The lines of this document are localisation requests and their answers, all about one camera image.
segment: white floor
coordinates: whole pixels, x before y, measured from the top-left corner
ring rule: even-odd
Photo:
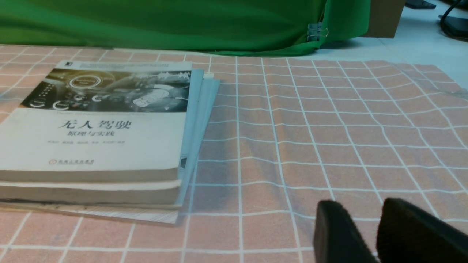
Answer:
[[[439,15],[443,15],[449,5],[438,0],[427,1],[435,4],[436,9],[404,8],[395,38],[358,37],[344,44],[328,45],[310,57],[432,64],[468,89],[468,43],[450,39],[440,31]],[[468,11],[454,9],[449,16],[468,18]]]

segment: book cover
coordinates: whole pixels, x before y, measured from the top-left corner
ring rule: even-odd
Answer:
[[[0,180],[176,180],[191,78],[190,62],[61,62],[0,125]]]

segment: grid tablecloth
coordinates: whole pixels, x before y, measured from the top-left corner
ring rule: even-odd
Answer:
[[[314,262],[322,199],[374,252],[387,197],[468,231],[468,102],[435,66],[2,46],[0,121],[63,59],[186,60],[222,85],[177,227],[4,209],[2,263]]]

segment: cardboard box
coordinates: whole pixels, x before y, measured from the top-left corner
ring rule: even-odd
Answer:
[[[393,38],[406,0],[371,0],[369,30],[363,37]]]

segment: green cloth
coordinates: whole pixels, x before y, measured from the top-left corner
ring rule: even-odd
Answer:
[[[297,56],[366,33],[369,12],[370,0],[0,0],[0,44]]]

